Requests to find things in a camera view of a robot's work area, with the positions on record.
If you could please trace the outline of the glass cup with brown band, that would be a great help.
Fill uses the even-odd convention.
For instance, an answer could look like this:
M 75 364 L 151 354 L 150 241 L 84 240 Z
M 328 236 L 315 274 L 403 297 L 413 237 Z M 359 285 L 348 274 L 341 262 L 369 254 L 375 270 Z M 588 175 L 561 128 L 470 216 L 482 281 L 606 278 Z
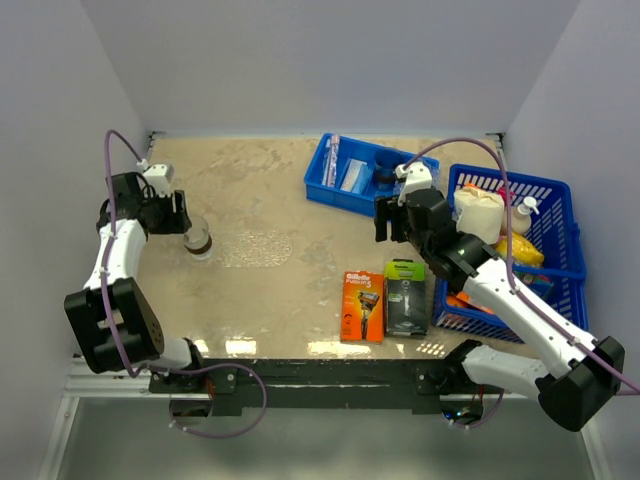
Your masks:
M 213 241 L 208 222 L 201 216 L 190 218 L 191 227 L 183 235 L 183 246 L 196 260 L 207 260 L 212 255 Z

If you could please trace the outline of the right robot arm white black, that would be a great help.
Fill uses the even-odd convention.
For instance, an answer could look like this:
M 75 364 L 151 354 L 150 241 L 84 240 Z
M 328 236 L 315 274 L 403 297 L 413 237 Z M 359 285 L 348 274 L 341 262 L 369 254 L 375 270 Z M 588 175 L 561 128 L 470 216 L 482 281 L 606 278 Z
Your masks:
M 489 308 L 536 359 L 466 343 L 445 369 L 459 393 L 489 385 L 536 400 L 556 424 L 580 431 L 620 390 L 624 347 L 578 328 L 513 276 L 511 267 L 474 234 L 461 233 L 435 188 L 379 197 L 374 224 L 379 242 L 410 243 L 432 273 Z

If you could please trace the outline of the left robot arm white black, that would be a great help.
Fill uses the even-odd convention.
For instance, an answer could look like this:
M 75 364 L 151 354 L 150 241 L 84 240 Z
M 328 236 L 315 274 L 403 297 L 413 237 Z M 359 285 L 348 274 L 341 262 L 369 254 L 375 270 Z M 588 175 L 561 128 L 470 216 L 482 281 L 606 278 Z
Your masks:
M 108 178 L 115 205 L 105 200 L 99 211 L 96 263 L 83 288 L 65 297 L 64 310 L 93 372 L 124 370 L 125 354 L 130 365 L 172 371 L 177 386 L 196 392 L 207 380 L 201 355 L 191 340 L 164 335 L 136 282 L 149 237 L 185 234 L 192 226 L 185 193 L 171 187 L 172 177 L 173 168 L 160 164 Z

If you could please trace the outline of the white toothpaste tube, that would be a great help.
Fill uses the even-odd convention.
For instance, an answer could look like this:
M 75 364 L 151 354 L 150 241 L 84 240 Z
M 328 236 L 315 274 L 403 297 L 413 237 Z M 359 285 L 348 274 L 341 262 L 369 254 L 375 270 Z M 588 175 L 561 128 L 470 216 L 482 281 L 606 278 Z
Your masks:
M 340 186 L 341 191 L 351 192 L 353 182 L 355 181 L 360 166 L 365 163 L 357 159 L 350 159 L 347 163 L 346 173 Z

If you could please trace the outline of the pink wrapped toothbrush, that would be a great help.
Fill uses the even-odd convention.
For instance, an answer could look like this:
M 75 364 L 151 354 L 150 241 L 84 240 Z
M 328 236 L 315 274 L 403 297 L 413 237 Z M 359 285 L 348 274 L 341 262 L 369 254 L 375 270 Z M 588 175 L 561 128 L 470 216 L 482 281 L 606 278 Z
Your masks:
M 326 143 L 326 154 L 323 161 L 322 185 L 333 188 L 336 183 L 337 161 L 341 137 L 332 134 Z

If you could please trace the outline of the blue plastic divided bin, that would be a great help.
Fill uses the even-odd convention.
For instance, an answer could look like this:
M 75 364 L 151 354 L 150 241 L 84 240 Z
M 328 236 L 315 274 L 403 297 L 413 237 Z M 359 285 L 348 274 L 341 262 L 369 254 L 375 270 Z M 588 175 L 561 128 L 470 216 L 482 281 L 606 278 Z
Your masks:
M 306 198 L 372 217 L 377 198 L 401 193 L 405 179 L 395 171 L 412 158 L 393 147 L 326 133 L 304 177 Z

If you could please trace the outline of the beige wrapped roll package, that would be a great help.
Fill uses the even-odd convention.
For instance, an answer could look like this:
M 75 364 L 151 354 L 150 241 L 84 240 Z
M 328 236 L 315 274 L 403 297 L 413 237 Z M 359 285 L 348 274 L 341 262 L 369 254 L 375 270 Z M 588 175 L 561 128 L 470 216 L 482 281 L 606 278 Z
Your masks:
M 456 229 L 473 234 L 489 245 L 499 241 L 505 203 L 498 194 L 475 186 L 465 186 L 454 192 Z

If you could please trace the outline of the green black Gillette razor box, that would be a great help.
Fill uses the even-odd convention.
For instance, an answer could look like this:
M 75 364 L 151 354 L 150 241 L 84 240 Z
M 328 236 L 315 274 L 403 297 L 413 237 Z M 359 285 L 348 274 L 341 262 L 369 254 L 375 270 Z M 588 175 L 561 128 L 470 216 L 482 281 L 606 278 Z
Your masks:
M 424 337 L 428 332 L 425 267 L 394 259 L 385 266 L 385 334 Z

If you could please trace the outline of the orange box in basket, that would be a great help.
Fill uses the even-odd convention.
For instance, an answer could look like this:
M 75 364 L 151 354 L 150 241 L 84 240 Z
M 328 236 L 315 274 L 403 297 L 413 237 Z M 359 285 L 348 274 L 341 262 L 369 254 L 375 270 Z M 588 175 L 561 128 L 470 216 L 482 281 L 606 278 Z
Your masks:
M 446 303 L 448 306 L 463 308 L 463 309 L 472 309 L 476 311 L 481 311 L 489 315 L 493 315 L 494 312 L 486 308 L 477 302 L 474 302 L 466 293 L 459 292 L 457 294 L 448 293 L 446 295 Z

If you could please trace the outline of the lotion pump bottle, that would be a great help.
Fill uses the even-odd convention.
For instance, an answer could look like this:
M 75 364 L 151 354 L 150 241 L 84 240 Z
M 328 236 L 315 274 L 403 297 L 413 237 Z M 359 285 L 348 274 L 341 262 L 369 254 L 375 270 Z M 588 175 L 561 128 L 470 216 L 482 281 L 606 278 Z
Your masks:
M 538 215 L 538 201 L 533 196 L 526 196 L 520 204 L 511 208 L 511 213 L 505 213 L 503 227 L 508 227 L 511 222 L 511 231 L 524 236 L 531 228 L 533 214 Z

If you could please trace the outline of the orange Gillette Fusion5 razor box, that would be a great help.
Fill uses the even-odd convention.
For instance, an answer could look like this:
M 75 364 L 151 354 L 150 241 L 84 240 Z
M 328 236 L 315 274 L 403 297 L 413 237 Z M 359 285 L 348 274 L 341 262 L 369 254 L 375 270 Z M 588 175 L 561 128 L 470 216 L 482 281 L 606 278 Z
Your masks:
M 385 331 L 382 274 L 347 271 L 343 279 L 340 339 L 381 343 Z

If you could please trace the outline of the yellow snack packet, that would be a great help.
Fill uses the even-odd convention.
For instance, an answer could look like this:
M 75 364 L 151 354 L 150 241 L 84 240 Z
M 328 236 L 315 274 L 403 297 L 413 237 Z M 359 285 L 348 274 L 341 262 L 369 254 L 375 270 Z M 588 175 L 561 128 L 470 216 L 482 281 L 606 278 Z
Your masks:
M 541 268 L 545 257 L 525 237 L 513 232 L 511 238 L 512 261 L 514 264 L 531 268 Z M 503 236 L 494 249 L 507 260 L 508 238 Z

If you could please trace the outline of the blue plastic shopping basket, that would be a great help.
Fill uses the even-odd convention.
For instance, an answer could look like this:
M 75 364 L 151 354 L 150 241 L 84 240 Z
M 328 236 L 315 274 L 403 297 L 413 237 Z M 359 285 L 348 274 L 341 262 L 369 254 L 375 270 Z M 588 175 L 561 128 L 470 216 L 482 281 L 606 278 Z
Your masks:
M 540 273 L 550 277 L 555 287 L 545 301 L 568 321 L 587 330 L 586 266 L 569 186 L 557 180 L 521 173 L 509 173 L 507 177 L 514 205 L 521 203 L 526 196 L 533 196 L 538 201 L 539 214 L 533 216 L 531 228 L 524 237 L 545 257 L 541 268 L 515 264 L 514 273 Z M 494 315 L 448 306 L 448 293 L 447 282 L 438 280 L 434 298 L 435 326 L 516 343 L 521 341 Z

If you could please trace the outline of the red blue packet in basket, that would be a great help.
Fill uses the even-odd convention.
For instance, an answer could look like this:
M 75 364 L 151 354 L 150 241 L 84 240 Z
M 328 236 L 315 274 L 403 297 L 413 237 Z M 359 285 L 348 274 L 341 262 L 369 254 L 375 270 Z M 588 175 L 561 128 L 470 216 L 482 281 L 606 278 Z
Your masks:
M 516 272 L 519 280 L 541 299 L 546 300 L 554 290 L 554 281 L 540 273 Z

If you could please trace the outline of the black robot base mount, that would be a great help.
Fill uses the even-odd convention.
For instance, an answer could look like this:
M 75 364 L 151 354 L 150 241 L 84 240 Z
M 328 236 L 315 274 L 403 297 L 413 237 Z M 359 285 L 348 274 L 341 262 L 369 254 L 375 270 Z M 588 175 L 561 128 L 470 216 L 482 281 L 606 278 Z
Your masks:
M 178 413 L 208 401 L 215 416 L 245 409 L 409 410 L 439 414 L 481 391 L 443 359 L 206 359 L 215 370 L 194 376 L 154 374 L 149 391 L 167 395 Z

